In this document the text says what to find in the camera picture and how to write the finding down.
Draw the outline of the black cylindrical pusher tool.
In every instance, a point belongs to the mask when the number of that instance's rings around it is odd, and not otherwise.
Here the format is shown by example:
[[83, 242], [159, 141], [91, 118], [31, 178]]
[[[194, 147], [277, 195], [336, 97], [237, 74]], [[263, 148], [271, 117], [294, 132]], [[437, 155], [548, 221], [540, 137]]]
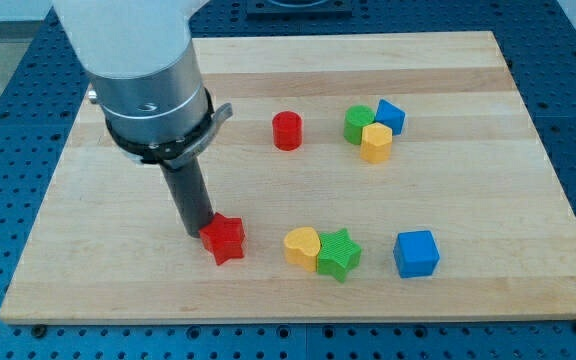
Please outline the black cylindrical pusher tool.
[[160, 168], [186, 232], [199, 238], [200, 230], [214, 217], [199, 161], [193, 159], [178, 167], [162, 163]]

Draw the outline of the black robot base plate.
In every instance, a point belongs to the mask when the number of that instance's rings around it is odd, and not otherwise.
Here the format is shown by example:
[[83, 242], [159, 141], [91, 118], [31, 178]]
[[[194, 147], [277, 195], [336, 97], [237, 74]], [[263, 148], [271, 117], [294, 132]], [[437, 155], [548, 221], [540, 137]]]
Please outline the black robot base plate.
[[245, 4], [247, 19], [352, 16], [352, 2], [349, 0], [246, 0]]

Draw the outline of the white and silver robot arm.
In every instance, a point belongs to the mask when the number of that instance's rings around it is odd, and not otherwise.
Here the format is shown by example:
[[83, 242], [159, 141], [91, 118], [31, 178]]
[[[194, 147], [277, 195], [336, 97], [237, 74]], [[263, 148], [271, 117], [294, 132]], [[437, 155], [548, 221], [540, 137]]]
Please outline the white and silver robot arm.
[[187, 233], [214, 212], [199, 155], [232, 116], [204, 86], [190, 30], [205, 0], [54, 0], [114, 143], [158, 165]]

